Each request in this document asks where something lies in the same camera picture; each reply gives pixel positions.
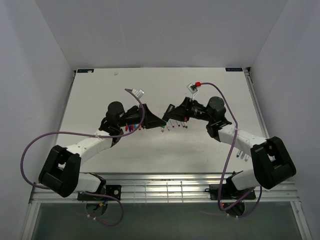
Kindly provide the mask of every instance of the lavender cable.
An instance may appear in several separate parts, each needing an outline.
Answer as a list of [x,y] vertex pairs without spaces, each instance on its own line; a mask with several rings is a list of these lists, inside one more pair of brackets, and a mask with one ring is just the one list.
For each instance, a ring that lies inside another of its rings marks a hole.
[[86,192],[86,191],[84,191],[83,194],[88,195],[88,196],[93,196],[93,197],[102,197],[102,198],[112,199],[112,200],[116,201],[116,202],[120,205],[120,208],[121,208],[121,217],[120,217],[120,219],[119,219],[117,222],[115,222],[115,223],[108,223],[108,222],[106,222],[106,221],[104,221],[104,220],[102,220],[102,219],[99,219],[99,218],[95,217],[95,216],[89,215],[91,218],[99,221],[100,223],[102,223],[102,224],[104,224],[104,225],[106,225],[106,226],[108,226],[108,227],[115,227],[115,226],[117,226],[119,223],[121,223],[121,221],[124,219],[124,216],[125,216],[124,206],[123,206],[123,204],[121,203],[121,201],[119,201],[119,200],[116,199],[115,197],[113,197],[113,196],[108,196],[108,195],[102,195],[102,194],[94,194],[94,193],[90,193],[90,192]]
[[125,91],[127,91],[128,93],[130,93],[137,101],[138,103],[140,104],[141,108],[142,108],[142,118],[141,118],[141,121],[139,122],[138,126],[131,132],[128,132],[128,133],[125,133],[123,135],[116,135],[116,136],[103,136],[103,135],[94,135],[94,134],[86,134],[86,133],[78,133],[78,132],[69,132],[69,131],[52,131],[52,132],[47,132],[45,134],[42,134],[38,137],[36,137],[35,139],[33,139],[24,149],[23,153],[22,153],[22,156],[21,156],[21,160],[20,160],[20,171],[21,171],[21,175],[23,177],[23,179],[28,183],[30,184],[31,186],[35,187],[35,188],[39,188],[39,189],[49,189],[48,187],[46,186],[43,186],[43,185],[38,185],[36,183],[33,183],[31,182],[26,174],[25,174],[25,170],[24,170],[24,160],[25,160],[25,156],[26,156],[26,153],[28,151],[28,149],[31,147],[32,144],[34,144],[36,141],[38,141],[39,139],[42,139],[46,136],[49,136],[49,135],[56,135],[56,134],[65,134],[65,135],[76,135],[76,136],[83,136],[83,137],[89,137],[89,138],[96,138],[96,137],[99,137],[101,139],[111,139],[111,138],[121,138],[121,137],[126,137],[130,134],[133,134],[136,130],[138,130],[138,128],[141,126],[141,124],[144,122],[144,119],[145,119],[145,107],[143,106],[142,102],[140,101],[140,99],[134,95],[132,93],[132,89],[127,89],[125,88],[124,89]]
[[[229,110],[229,113],[231,114],[231,117],[234,121],[234,124],[235,124],[235,131],[234,131],[234,136],[233,136],[233,140],[232,140],[232,144],[231,144],[231,147],[230,147],[230,150],[229,150],[229,153],[226,157],[226,161],[225,161],[225,164],[224,164],[224,167],[223,167],[223,171],[222,171],[222,174],[221,174],[221,179],[220,179],[220,183],[219,183],[219,190],[218,190],[218,207],[221,211],[227,211],[231,208],[233,208],[236,204],[240,203],[246,196],[248,196],[255,188],[251,188],[249,191],[247,191],[242,197],[240,197],[237,201],[235,201],[233,204],[231,204],[230,206],[224,208],[221,204],[221,191],[222,191],[222,186],[223,186],[223,181],[225,179],[225,175],[226,175],[226,171],[227,171],[227,167],[228,167],[228,164],[229,164],[229,160],[230,160],[230,157],[231,157],[231,154],[232,154],[232,151],[235,147],[235,144],[236,144],[236,139],[237,139],[237,134],[238,134],[238,121],[236,120],[233,112],[231,111],[231,108],[224,96],[224,94],[222,93],[222,91],[213,83],[211,82],[202,82],[201,85],[211,85],[213,86],[221,95],[226,107],[228,108]],[[250,213],[252,213],[252,211],[258,206],[258,203],[260,202],[260,199],[261,199],[261,195],[262,195],[262,187],[260,187],[260,196],[259,198],[257,199],[257,202],[256,204],[254,205],[254,207],[246,214],[242,215],[242,217],[245,217],[247,215],[249,215]]]

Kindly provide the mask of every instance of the white wall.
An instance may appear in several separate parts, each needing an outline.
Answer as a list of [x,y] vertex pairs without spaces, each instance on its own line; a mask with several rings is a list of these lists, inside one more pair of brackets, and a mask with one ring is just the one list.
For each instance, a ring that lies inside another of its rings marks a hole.
[[283,139],[313,239],[320,239],[320,1],[289,0],[252,68],[270,135]]
[[[20,157],[35,137],[56,130],[73,72],[34,0],[0,0],[0,239],[19,239],[32,188]],[[52,139],[27,155],[36,181]]]
[[36,0],[73,69],[248,67],[287,0]]

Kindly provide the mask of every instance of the white table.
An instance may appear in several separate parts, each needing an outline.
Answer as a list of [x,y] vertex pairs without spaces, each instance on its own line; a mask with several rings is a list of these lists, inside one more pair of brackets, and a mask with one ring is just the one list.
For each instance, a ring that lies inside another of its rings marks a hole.
[[[108,104],[122,102],[124,109],[135,103],[124,88],[143,89],[141,98],[152,113],[162,118],[169,104],[178,106],[191,97],[189,83],[212,82],[224,93],[239,128],[263,136],[244,72],[225,68],[105,68],[77,73],[61,124],[61,131],[94,134],[106,114]],[[199,88],[196,100],[207,105],[210,97],[220,96],[215,88]],[[226,118],[232,122],[227,111]],[[190,119],[188,129],[175,126],[171,131],[154,128],[123,137],[82,167],[95,173],[221,173],[230,146],[207,133],[206,122]],[[83,137],[59,135],[57,144],[67,146]],[[236,158],[234,149],[227,171],[252,167],[251,159]]]

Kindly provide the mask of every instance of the black mounting bracket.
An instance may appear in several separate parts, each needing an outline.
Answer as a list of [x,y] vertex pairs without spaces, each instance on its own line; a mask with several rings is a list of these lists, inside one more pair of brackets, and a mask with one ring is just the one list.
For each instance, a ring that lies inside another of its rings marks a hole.
[[[104,186],[104,193],[101,193],[102,195],[108,195],[111,197],[114,197],[118,200],[121,200],[121,185],[105,185]],[[89,196],[85,195],[83,193],[78,193],[78,196],[76,198],[78,201],[104,201],[106,198],[105,197],[95,197],[95,196]]]
[[[211,200],[218,200],[218,190],[219,190],[219,184],[210,184],[209,188],[206,188],[204,191],[206,193],[210,193],[210,199]],[[222,191],[221,191],[221,199],[222,200],[238,200],[247,191],[251,191],[251,189],[247,188],[247,189],[244,189],[244,190],[231,192],[231,191],[228,190],[228,187],[226,186],[226,184],[223,184],[222,185]],[[245,200],[254,200],[254,199],[256,199],[255,191],[252,191],[244,199]]]

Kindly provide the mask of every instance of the zip tie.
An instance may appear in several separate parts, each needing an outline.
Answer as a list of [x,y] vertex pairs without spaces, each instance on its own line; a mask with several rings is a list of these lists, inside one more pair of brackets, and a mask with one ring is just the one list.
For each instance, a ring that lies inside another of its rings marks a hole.
[[100,141],[102,141],[101,137],[99,137],[97,132],[94,134],[94,138],[99,139]]

